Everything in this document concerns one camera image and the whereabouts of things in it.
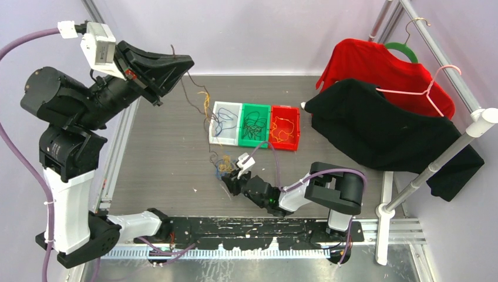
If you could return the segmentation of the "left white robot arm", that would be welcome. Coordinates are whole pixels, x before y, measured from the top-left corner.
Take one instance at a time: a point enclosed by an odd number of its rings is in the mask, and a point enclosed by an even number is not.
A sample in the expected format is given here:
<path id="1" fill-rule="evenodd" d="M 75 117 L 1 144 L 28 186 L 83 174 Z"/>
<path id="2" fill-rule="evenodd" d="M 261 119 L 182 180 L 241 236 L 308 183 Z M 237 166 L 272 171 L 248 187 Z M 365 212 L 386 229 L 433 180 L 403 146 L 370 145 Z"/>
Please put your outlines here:
<path id="1" fill-rule="evenodd" d="M 39 139 L 39 161 L 54 200 L 51 248 L 66 268 L 139 237 L 165 242 L 173 231 L 170 219 L 157 209 L 98 215 L 87 201 L 107 141 L 97 131 L 138 98 L 161 105 L 194 61 L 188 55 L 146 52 L 125 41 L 118 43 L 114 61 L 117 75 L 97 77 L 90 87 L 51 66 L 37 69 L 21 100 L 23 109 L 48 123 Z"/>

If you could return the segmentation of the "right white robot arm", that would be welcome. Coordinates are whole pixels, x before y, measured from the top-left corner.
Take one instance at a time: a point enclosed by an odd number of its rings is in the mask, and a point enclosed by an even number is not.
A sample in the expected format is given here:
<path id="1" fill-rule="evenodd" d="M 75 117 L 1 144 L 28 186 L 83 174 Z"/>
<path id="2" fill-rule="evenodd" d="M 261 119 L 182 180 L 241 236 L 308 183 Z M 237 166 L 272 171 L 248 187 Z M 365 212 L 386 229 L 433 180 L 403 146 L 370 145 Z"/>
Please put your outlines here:
<path id="1" fill-rule="evenodd" d="M 289 216 L 308 203 L 326 207 L 326 233 L 333 241 L 348 235 L 352 218 L 361 213 L 367 184 L 362 172 L 323 162 L 314 162 L 302 179 L 280 188 L 243 169 L 225 174 L 221 180 L 232 195 L 243 194 L 276 217 Z"/>

